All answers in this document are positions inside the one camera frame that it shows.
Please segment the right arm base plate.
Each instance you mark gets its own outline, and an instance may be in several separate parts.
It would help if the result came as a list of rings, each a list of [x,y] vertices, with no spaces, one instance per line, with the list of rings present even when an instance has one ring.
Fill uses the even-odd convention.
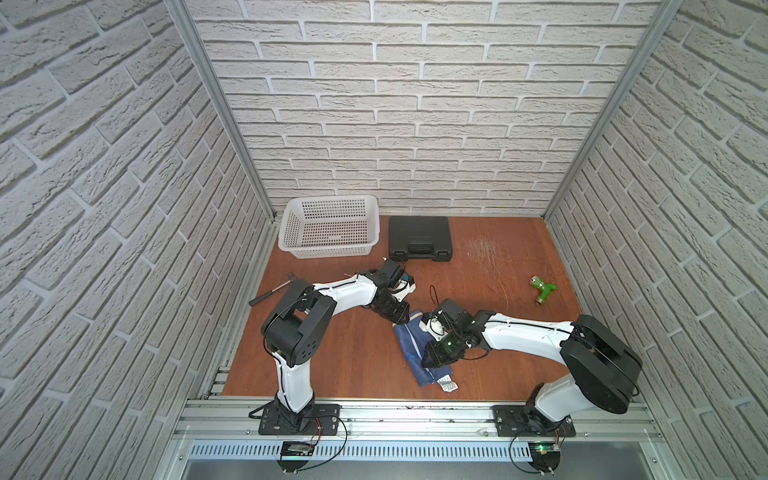
[[[576,436],[570,416],[563,420],[551,421],[522,405],[495,405],[491,410],[499,437],[531,435],[570,438]]]

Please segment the left controller box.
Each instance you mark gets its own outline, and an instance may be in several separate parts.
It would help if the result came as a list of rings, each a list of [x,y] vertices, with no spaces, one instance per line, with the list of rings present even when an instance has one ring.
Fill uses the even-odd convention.
[[[295,474],[309,463],[313,454],[314,445],[309,442],[284,441],[277,463],[284,473]]]

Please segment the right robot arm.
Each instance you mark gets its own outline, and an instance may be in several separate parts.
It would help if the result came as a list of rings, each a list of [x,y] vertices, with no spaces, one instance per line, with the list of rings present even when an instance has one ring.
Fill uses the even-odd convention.
[[[464,360],[474,348],[520,352],[567,368],[560,379],[537,385],[513,415],[518,433],[555,433],[572,414],[592,407],[624,414],[639,390],[639,356],[590,315],[572,322],[542,322],[487,310],[471,315],[459,307],[438,307],[420,328],[431,336],[422,359],[425,368]]]

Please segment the green toy drill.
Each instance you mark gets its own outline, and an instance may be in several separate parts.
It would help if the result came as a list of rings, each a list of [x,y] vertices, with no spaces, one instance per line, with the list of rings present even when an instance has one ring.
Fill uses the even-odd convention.
[[[530,278],[530,285],[538,290],[538,295],[534,300],[537,305],[543,305],[547,298],[558,290],[555,284],[547,283],[539,276],[532,276]]]

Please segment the blue plaid pillowcase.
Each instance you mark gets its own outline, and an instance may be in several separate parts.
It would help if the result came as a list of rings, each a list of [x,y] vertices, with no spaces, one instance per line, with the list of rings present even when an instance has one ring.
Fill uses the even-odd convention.
[[[452,370],[449,366],[433,369],[421,366],[425,346],[431,338],[419,328],[422,316],[423,312],[420,310],[412,312],[407,323],[394,326],[394,333],[416,382],[420,387],[425,387],[437,384],[436,380],[445,375],[451,376]]]

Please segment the white care label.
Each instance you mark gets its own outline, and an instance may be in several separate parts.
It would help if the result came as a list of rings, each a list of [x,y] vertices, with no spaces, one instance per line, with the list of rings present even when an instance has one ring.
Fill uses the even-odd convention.
[[[445,375],[441,378],[438,378],[436,383],[446,393],[451,393],[458,389],[458,384],[453,381],[450,375]]]

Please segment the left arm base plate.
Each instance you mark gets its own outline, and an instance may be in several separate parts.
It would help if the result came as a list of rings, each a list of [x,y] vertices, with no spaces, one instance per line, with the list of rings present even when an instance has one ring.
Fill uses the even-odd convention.
[[[260,421],[258,433],[262,436],[318,435],[335,436],[339,427],[341,406],[333,403],[310,402],[299,413],[294,413],[277,400],[249,413]]]

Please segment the steel claw hammer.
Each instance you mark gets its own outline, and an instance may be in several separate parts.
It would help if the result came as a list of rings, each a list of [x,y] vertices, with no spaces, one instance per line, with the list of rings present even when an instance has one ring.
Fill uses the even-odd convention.
[[[280,285],[278,285],[278,286],[276,286],[276,287],[266,291],[265,293],[262,293],[262,294],[256,296],[255,298],[253,298],[252,300],[250,300],[248,302],[248,305],[250,307],[256,306],[257,304],[263,302],[264,300],[266,300],[269,297],[271,297],[272,295],[274,295],[279,290],[281,290],[284,287],[288,286],[289,284],[293,283],[296,279],[297,279],[297,277],[293,273],[289,273],[288,274],[288,279],[286,281],[284,281]]]

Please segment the aluminium mounting rail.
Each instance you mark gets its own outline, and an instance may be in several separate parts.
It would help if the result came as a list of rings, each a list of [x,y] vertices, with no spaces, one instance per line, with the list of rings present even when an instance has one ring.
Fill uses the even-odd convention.
[[[268,402],[266,397],[214,396],[186,402],[172,437],[245,439],[256,437],[260,422],[248,413]],[[492,408],[498,403],[332,399],[351,440],[490,441],[497,437]],[[664,436],[643,403],[632,403],[623,415],[596,407],[571,415],[583,442],[662,442]]]

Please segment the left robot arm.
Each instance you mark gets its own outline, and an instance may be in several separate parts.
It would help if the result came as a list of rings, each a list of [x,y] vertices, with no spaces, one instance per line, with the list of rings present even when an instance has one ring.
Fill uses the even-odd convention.
[[[310,366],[332,318],[361,307],[394,325],[405,324],[410,314],[406,297],[415,289],[415,278],[390,259],[336,282],[289,283],[261,329],[265,350],[276,363],[278,391],[263,408],[259,433],[301,435],[326,428],[338,409],[315,403]]]

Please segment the black plastic tool case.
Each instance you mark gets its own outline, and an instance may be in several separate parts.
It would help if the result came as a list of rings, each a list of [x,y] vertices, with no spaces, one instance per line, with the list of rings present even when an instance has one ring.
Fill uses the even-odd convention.
[[[388,227],[388,255],[393,260],[449,262],[453,257],[447,217],[392,216]]]

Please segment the right controller box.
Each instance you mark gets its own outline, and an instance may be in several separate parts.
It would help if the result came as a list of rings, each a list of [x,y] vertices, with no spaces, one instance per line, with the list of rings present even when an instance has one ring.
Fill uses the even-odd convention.
[[[554,474],[561,461],[560,447],[554,443],[528,443],[529,465],[541,474]]]

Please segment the controller box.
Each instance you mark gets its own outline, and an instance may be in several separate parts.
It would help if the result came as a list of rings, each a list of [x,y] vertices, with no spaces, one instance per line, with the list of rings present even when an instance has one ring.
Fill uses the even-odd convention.
[[[284,441],[277,463],[284,473],[295,474],[309,463],[313,454],[314,445],[309,442]]]
[[[541,474],[554,474],[561,461],[560,447],[554,443],[528,443],[529,465]]]

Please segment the white plastic basket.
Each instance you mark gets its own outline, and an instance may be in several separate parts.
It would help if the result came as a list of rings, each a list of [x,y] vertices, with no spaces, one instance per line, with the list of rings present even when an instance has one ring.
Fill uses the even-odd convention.
[[[375,197],[303,197],[287,203],[278,247],[298,259],[367,256],[379,237]]]

